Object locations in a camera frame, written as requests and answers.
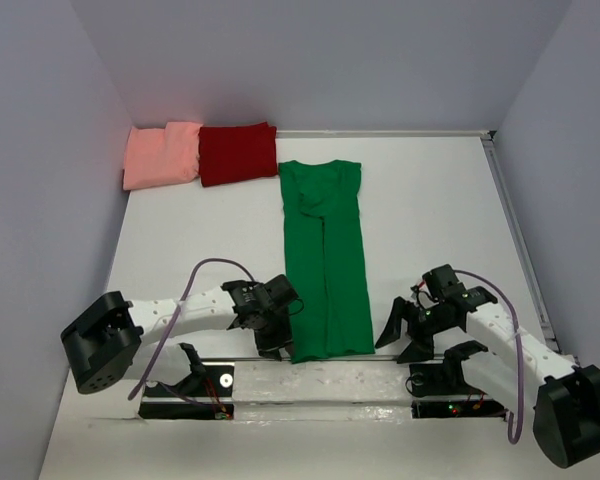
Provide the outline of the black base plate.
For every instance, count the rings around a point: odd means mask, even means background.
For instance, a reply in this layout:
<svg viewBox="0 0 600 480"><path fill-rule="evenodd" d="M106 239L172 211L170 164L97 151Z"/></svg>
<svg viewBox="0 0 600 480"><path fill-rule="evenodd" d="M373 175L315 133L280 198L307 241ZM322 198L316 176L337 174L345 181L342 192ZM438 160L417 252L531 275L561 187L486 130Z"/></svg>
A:
<svg viewBox="0 0 600 480"><path fill-rule="evenodd" d="M206 376L175 386L147 386L138 415L145 420L230 421L234 418L233 362L206 362Z"/></svg>
<svg viewBox="0 0 600 480"><path fill-rule="evenodd" d="M411 395L414 419L500 418L507 410L482 391L453 386L443 378L441 363L409 365L405 389Z"/></svg>

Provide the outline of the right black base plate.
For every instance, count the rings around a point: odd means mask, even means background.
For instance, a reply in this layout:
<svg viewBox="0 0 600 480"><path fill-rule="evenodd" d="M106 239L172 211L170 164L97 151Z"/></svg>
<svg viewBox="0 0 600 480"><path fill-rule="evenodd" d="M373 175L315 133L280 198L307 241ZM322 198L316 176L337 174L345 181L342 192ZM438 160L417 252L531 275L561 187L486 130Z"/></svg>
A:
<svg viewBox="0 0 600 480"><path fill-rule="evenodd" d="M441 363L409 365L405 389L411 395L414 419L500 418L507 410L482 391L453 386L443 378Z"/></svg>

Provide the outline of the folded red t shirt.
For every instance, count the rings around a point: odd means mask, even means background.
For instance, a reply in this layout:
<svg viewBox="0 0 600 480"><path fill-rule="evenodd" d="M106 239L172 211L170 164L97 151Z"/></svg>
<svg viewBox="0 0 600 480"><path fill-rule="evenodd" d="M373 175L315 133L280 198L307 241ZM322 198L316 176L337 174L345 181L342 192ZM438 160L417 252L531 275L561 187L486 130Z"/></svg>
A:
<svg viewBox="0 0 600 480"><path fill-rule="evenodd" d="M277 128L267 122L199 131L199 177L203 187L278 174Z"/></svg>

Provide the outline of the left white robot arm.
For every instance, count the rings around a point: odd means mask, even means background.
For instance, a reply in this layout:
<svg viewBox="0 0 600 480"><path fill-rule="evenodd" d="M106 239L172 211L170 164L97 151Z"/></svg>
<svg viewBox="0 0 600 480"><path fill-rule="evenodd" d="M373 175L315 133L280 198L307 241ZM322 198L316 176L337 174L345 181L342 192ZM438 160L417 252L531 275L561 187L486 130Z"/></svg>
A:
<svg viewBox="0 0 600 480"><path fill-rule="evenodd" d="M299 299L283 274L266 283L228 281L184 300L130 301L112 291L95 300L60 338L82 395L121 380L163 383L189 395L204 375L191 334L250 330L258 354L277 359L292 343L290 307Z"/></svg>

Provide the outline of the green t shirt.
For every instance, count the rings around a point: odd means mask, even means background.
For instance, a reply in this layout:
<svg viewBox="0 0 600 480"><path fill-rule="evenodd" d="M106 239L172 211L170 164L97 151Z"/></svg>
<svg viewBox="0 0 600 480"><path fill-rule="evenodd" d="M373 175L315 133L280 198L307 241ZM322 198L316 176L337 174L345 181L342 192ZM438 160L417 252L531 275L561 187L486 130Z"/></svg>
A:
<svg viewBox="0 0 600 480"><path fill-rule="evenodd" d="M303 363L375 352L359 190L361 165L279 165L286 275L304 307L291 318Z"/></svg>

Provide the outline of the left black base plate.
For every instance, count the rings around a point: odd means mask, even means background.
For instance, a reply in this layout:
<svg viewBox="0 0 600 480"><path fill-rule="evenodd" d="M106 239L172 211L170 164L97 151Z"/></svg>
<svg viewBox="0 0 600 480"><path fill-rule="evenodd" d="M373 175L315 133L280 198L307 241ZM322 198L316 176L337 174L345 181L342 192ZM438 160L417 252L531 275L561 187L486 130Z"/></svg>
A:
<svg viewBox="0 0 600 480"><path fill-rule="evenodd" d="M206 362L206 376L175 386L147 386L138 415L145 420L230 421L234 418L233 362Z"/></svg>

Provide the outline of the folded pink t shirt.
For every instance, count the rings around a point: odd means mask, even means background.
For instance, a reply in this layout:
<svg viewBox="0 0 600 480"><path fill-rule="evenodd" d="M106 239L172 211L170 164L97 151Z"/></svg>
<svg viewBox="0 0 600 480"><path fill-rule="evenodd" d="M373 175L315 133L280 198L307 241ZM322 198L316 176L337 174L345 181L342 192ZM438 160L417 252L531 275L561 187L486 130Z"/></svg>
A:
<svg viewBox="0 0 600 480"><path fill-rule="evenodd" d="M186 184L199 174L199 133L195 122L168 122L164 128L132 127L123 165L123 190Z"/></svg>

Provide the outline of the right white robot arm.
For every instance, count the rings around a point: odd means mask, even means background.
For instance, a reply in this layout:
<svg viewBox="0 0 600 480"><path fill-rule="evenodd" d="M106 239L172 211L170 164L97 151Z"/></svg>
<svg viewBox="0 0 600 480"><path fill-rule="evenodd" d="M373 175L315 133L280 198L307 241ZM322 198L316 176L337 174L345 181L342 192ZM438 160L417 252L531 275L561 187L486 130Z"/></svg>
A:
<svg viewBox="0 0 600 480"><path fill-rule="evenodd" d="M580 366L524 329L512 302L485 278L445 264L394 299L375 346L407 336L396 361L417 399L479 393L508 415L508 440L526 423L542 453L566 469L600 453L600 369Z"/></svg>

